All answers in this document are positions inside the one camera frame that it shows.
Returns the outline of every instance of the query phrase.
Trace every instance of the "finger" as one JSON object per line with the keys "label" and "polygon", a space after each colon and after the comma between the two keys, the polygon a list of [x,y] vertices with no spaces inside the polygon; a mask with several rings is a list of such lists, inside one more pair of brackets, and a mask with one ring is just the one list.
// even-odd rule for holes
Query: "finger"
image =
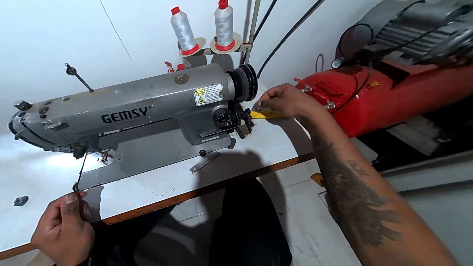
{"label": "finger", "polygon": [[282,109],[283,101],[284,101],[283,99],[279,99],[279,98],[268,99],[268,100],[261,101],[261,106],[271,108],[276,111],[280,111]]}
{"label": "finger", "polygon": [[51,201],[38,222],[38,228],[49,231],[61,223],[61,198]]}
{"label": "finger", "polygon": [[87,192],[85,192],[85,191],[79,192],[79,195],[78,195],[79,199],[81,199],[81,198],[83,198],[83,197],[85,197],[85,196],[87,196]]}
{"label": "finger", "polygon": [[59,235],[61,230],[62,230],[62,224],[58,224],[57,226],[55,226],[51,230],[47,231],[46,234],[48,236],[57,236],[57,235]]}
{"label": "finger", "polygon": [[62,227],[78,228],[84,223],[79,213],[79,198],[76,193],[69,193],[62,197],[61,202]]}
{"label": "finger", "polygon": [[281,91],[283,89],[283,85],[279,85],[279,86],[273,87],[273,88],[265,91],[263,93],[263,95],[261,95],[261,98],[259,100],[264,101],[264,100],[268,100],[268,99],[271,99],[271,98],[276,98],[281,93]]}
{"label": "finger", "polygon": [[79,209],[80,209],[80,216],[86,222],[90,221],[92,215],[90,214],[90,206],[87,201],[80,200],[79,201]]}

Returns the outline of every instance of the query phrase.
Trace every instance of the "red spool cap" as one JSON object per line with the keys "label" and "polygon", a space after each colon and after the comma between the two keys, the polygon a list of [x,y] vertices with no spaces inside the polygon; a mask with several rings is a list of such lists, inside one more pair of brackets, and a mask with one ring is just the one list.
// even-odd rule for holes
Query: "red spool cap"
{"label": "red spool cap", "polygon": [[224,52],[224,51],[228,51],[228,50],[232,49],[233,47],[235,47],[235,44],[236,44],[235,39],[233,39],[233,42],[230,43],[230,45],[227,45],[227,46],[220,46],[217,43],[215,43],[215,48],[217,48],[217,50],[219,50],[219,51]]}
{"label": "red spool cap", "polygon": [[228,7],[228,0],[219,1],[219,9],[226,9]]}
{"label": "red spool cap", "polygon": [[179,13],[179,12],[181,12],[181,10],[179,9],[179,7],[175,7],[175,8],[173,8],[173,9],[171,9],[171,13],[173,13],[173,15],[175,15],[175,14],[177,14],[177,13]]}
{"label": "red spool cap", "polygon": [[182,54],[183,54],[183,55],[190,55],[190,54],[192,54],[193,52],[197,51],[199,48],[200,48],[199,44],[196,44],[196,45],[194,46],[194,48],[192,48],[191,50],[182,51]]}

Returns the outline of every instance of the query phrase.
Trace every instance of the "tattoo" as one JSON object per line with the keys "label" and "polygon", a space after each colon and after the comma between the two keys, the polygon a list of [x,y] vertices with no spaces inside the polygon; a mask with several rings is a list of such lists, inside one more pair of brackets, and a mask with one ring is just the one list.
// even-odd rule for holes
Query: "tattoo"
{"label": "tattoo", "polygon": [[337,211],[350,225],[353,233],[363,244],[382,246],[383,236],[393,241],[402,234],[385,227],[382,221],[399,223],[394,211],[381,211],[386,204],[381,197],[357,175],[369,177],[353,160],[343,163],[334,153],[333,145],[319,145],[314,150],[320,153],[317,159],[328,195],[335,201]]}

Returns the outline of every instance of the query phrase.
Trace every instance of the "leg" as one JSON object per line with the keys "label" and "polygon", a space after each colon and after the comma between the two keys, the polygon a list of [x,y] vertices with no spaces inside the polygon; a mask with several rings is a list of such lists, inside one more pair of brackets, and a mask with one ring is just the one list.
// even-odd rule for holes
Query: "leg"
{"label": "leg", "polygon": [[289,266],[291,261],[278,215],[260,182],[228,187],[212,234],[209,265]]}

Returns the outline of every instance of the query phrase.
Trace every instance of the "red air compressor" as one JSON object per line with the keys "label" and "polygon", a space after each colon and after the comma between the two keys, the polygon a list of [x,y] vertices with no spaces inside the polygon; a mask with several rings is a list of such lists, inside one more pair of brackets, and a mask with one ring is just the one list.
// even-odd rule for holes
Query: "red air compressor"
{"label": "red air compressor", "polygon": [[[398,76],[390,78],[380,70],[348,66],[296,79],[296,87],[310,86],[312,91],[307,94],[323,105],[333,102],[329,112],[349,137],[397,124],[473,94],[473,66],[439,69],[436,65],[382,64],[386,71]],[[405,76],[398,83],[396,79]]]}
{"label": "red air compressor", "polygon": [[342,34],[335,69],[296,87],[310,86],[349,137],[448,106],[473,94],[472,24],[462,1],[384,0]]}

